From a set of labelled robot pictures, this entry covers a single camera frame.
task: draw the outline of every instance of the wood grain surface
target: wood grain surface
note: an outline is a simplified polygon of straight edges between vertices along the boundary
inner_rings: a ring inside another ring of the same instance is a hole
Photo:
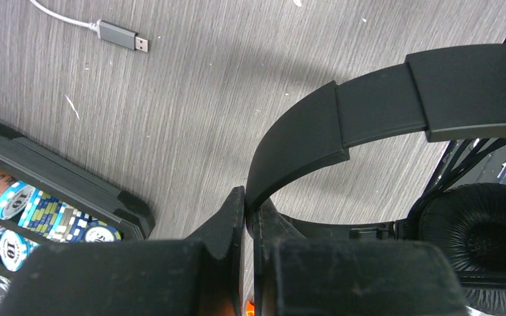
[[[100,41],[27,0],[0,0],[0,121],[144,198],[155,211],[152,238],[184,237],[215,213],[245,184],[264,132],[321,85],[407,53],[506,36],[506,1],[496,0],[41,2],[137,30],[150,52]],[[273,200],[324,223],[398,219],[443,147],[423,134],[362,145]]]

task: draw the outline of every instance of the headphones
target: headphones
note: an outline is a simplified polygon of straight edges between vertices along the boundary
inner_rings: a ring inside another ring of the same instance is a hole
[[[506,45],[415,53],[405,63],[337,85],[330,82],[290,108],[268,130],[251,162],[246,223],[288,183],[349,159],[349,148],[401,134],[429,142],[481,140],[433,183],[408,217],[364,225],[318,224],[282,216],[307,238],[421,240],[439,247],[470,307],[506,315],[506,185],[451,188],[506,145]]]

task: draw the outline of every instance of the ear cup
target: ear cup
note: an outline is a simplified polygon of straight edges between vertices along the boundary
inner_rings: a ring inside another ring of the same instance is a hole
[[[506,185],[459,186],[431,201],[420,239],[436,245],[455,271],[506,272]],[[506,291],[465,289],[470,307],[506,315]]]

